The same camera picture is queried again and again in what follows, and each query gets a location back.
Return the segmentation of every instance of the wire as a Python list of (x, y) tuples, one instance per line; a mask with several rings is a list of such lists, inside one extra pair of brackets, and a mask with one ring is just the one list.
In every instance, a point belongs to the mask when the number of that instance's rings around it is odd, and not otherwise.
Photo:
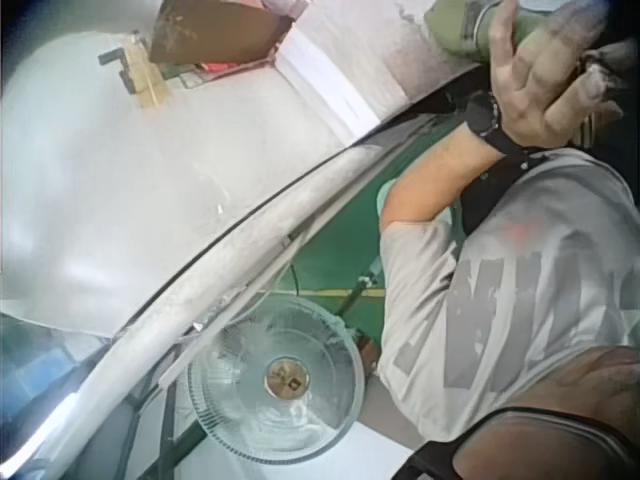
[(291, 276), (293, 277), (293, 283), (296, 287), (296, 297), (300, 296), (300, 282), (298, 281), (298, 274), (296, 273), (296, 269), (293, 266), (293, 263), (289, 265), (289, 269), (291, 270)]

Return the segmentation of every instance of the watch strap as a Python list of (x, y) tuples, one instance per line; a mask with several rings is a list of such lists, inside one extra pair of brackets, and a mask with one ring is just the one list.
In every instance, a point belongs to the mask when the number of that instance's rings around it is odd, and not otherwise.
[(500, 106), (492, 94), (479, 92), (469, 99), (465, 115), (469, 130), (500, 153), (526, 157), (526, 149), (502, 130), (501, 117)]

